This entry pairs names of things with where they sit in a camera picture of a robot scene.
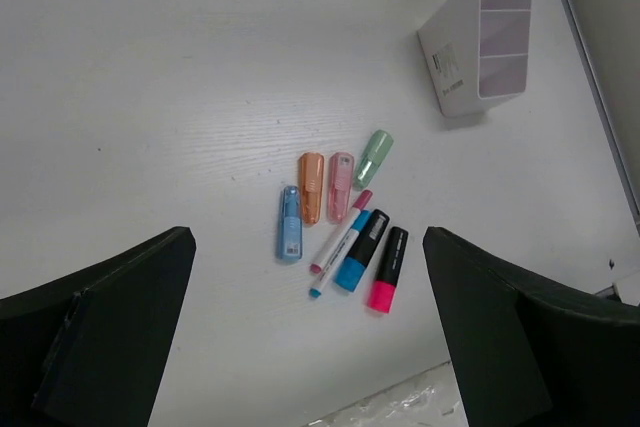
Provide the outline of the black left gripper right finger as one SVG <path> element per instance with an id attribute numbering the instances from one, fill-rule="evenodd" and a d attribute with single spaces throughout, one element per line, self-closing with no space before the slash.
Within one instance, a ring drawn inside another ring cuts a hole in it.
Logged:
<path id="1" fill-rule="evenodd" d="M 638 307 L 442 227 L 426 230 L 423 250 L 469 425 L 638 425 Z"/>

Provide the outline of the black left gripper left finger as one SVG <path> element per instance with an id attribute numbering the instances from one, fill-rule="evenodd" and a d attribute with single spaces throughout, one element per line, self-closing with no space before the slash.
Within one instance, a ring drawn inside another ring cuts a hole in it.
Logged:
<path id="1" fill-rule="evenodd" d="M 2 425 L 147 425 L 195 253 L 173 227 L 2 299 Z"/>

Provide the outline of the black highlighter pink cap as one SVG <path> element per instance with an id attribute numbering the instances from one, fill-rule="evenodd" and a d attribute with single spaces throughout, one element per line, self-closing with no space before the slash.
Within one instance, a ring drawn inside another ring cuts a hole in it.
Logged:
<path id="1" fill-rule="evenodd" d="M 398 226 L 389 232 L 368 299 L 368 307 L 376 312 L 391 311 L 408 238 L 409 233 Z"/>

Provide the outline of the black highlighter blue cap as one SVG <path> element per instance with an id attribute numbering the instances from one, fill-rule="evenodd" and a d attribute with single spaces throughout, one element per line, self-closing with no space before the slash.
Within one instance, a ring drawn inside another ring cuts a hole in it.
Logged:
<path id="1" fill-rule="evenodd" d="M 367 222 L 334 277 L 334 283 L 339 288 L 348 292 L 356 290 L 381 242 L 389 220 L 389 216 L 380 209 L 375 209 L 370 213 Z"/>

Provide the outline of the white marker blue cap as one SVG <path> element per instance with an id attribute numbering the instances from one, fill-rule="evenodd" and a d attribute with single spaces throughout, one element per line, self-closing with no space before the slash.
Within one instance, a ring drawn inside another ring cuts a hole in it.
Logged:
<path id="1" fill-rule="evenodd" d="M 342 265 L 344 259 L 346 258 L 349 250 L 354 245 L 360 232 L 369 220 L 370 215 L 370 211 L 362 211 L 359 214 L 358 218 L 354 221 L 350 229 L 341 239 L 340 243 L 334 249 L 328 262 L 318 274 L 317 279 L 314 281 L 314 284 L 310 288 L 309 293 L 313 299 L 320 297 L 323 293 L 323 290 L 330 284 L 339 267 Z"/>

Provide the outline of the white marker pink cap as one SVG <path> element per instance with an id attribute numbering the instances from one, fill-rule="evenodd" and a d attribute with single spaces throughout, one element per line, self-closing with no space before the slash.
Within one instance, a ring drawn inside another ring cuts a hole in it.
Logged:
<path id="1" fill-rule="evenodd" d="M 353 223 L 357 220 L 360 213 L 367 206 L 373 192 L 364 190 L 361 192 L 356 201 L 352 204 L 343 220 L 335 227 L 328 240 L 316 254 L 311 262 L 310 270 L 313 274 L 319 274 L 328 264 L 332 254 L 338 248 L 344 236 L 348 233 Z"/>

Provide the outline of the blue correction tape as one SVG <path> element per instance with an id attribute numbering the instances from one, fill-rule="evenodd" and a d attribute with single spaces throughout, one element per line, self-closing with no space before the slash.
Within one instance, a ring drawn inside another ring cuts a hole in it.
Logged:
<path id="1" fill-rule="evenodd" d="M 303 255 L 303 234 L 300 192 L 296 186 L 286 186 L 281 195 L 277 257 L 286 263 L 297 262 Z"/>

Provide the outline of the pink correction tape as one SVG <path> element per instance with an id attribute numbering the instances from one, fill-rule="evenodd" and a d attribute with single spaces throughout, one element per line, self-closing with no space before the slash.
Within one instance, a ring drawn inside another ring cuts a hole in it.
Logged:
<path id="1" fill-rule="evenodd" d="M 336 152 L 330 158 L 328 217 L 332 223 L 340 223 L 349 209 L 349 198 L 354 172 L 354 157 L 346 152 Z"/>

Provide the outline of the green correction tape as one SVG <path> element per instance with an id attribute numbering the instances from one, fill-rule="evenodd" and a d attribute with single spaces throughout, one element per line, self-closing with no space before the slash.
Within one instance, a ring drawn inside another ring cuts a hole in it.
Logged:
<path id="1" fill-rule="evenodd" d="M 356 190 L 368 187 L 393 143 L 393 137 L 384 130 L 377 130 L 372 134 L 354 171 L 353 186 Z"/>

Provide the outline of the orange correction tape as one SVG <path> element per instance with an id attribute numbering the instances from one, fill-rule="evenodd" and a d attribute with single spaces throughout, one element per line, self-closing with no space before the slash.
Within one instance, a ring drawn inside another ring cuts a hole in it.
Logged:
<path id="1" fill-rule="evenodd" d="M 299 159 L 299 190 L 302 218 L 305 224 L 315 225 L 321 217 L 324 186 L 324 156 L 306 152 Z"/>

